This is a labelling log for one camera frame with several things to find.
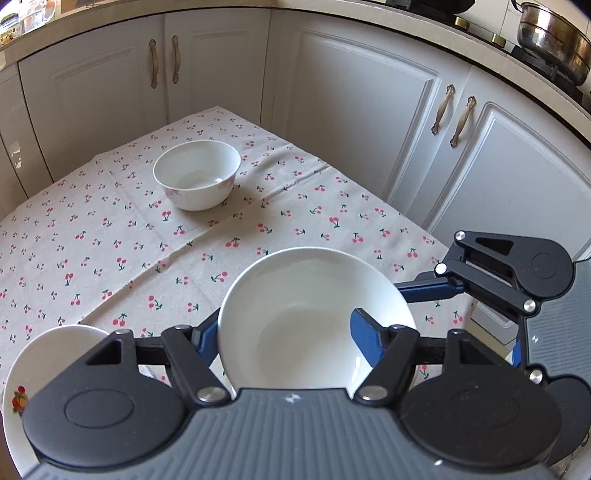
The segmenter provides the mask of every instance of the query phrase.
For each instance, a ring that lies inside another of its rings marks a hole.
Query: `cabinet handle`
[[[468,120],[468,116],[470,116],[470,112],[472,111],[472,109],[475,106],[476,106],[476,97],[474,97],[474,96],[469,97],[468,103],[466,104],[466,110],[464,110],[464,113],[460,117],[460,121],[457,123],[456,133],[453,134],[452,139],[449,141],[449,144],[452,146],[452,148],[457,147],[457,142],[458,142],[458,140],[460,140],[460,134],[462,133],[462,130],[464,130],[464,126],[466,125],[466,121]]]
[[[154,39],[150,40],[150,52],[152,52],[152,88],[156,88],[158,86],[158,54]]]
[[[178,49],[178,37],[173,37],[174,48],[174,74],[173,83],[178,83],[178,71],[181,69],[181,51]]]
[[[445,98],[441,102],[441,105],[439,105],[439,109],[437,110],[437,116],[435,117],[435,123],[431,128],[431,133],[433,135],[437,135],[439,133],[439,122],[441,122],[443,114],[445,113],[445,109],[447,108],[447,104],[449,103],[449,100],[451,100],[451,98],[453,97],[454,93],[456,93],[456,88],[453,86],[453,84],[448,85],[447,90],[445,92]]]

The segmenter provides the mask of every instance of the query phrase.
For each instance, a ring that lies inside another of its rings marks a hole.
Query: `kitchen cabinet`
[[[260,124],[270,15],[264,8],[219,8],[165,16],[171,122],[220,106]]]
[[[470,96],[476,106],[452,148]],[[459,229],[502,232],[550,238],[574,259],[588,257],[591,151],[549,113],[477,67],[459,102],[408,217],[448,245]],[[485,307],[474,318],[502,340],[515,336],[512,323]]]
[[[0,137],[28,197],[53,183],[31,125],[18,67],[0,72]]]
[[[469,69],[378,27],[273,10],[261,125],[404,210],[446,135]],[[448,85],[456,93],[433,135]]]
[[[162,27],[161,15],[110,25],[19,64],[54,180],[167,123]]]
[[[6,151],[0,148],[0,222],[26,199]]]

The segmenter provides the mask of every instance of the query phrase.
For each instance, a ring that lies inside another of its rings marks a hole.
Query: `cherry print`
[[[216,275],[215,277],[210,277],[210,278],[212,279],[212,282],[214,282],[214,283],[217,283],[217,282],[224,283],[224,281],[225,281],[224,277],[227,277],[227,276],[228,276],[228,272],[223,271],[223,272],[219,273],[218,275]]]
[[[464,317],[459,315],[457,310],[455,312],[453,312],[453,323],[458,324],[458,323],[462,323],[464,321]]]
[[[149,309],[153,309],[155,308],[156,310],[160,310],[162,308],[162,303],[160,303],[158,300],[156,300],[156,298],[154,297],[154,295],[150,295],[148,297],[148,308]]]

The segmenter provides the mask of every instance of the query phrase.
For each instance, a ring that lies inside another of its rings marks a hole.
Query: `white bowl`
[[[12,404],[13,398],[25,407],[29,398],[106,336],[107,332],[89,325],[64,325],[43,332],[18,354],[6,380],[2,420],[8,450],[21,476],[39,461],[22,428],[21,415]],[[143,365],[139,371],[154,376]]]
[[[195,140],[160,155],[153,173],[178,208],[198,211],[228,198],[239,167],[236,148],[215,140]]]
[[[371,367],[350,335],[355,308],[383,326],[415,328],[408,305],[378,270],[328,248],[263,257],[232,284],[219,314],[219,350],[237,391],[345,387],[352,397]]]

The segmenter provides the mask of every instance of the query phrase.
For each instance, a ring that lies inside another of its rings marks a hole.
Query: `cherry pattern tablecloth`
[[[208,138],[240,152],[235,188],[214,209],[178,210],[153,179],[153,163]],[[221,108],[97,155],[1,222],[2,383],[19,351],[49,328],[82,322],[152,336],[198,325],[248,265],[300,245],[349,252],[393,282],[432,269],[447,251],[322,160]],[[423,335],[445,336],[471,306],[461,295],[411,311]],[[212,369],[225,381],[219,359]],[[424,367],[420,378],[437,373]],[[166,380],[163,369],[158,376]]]

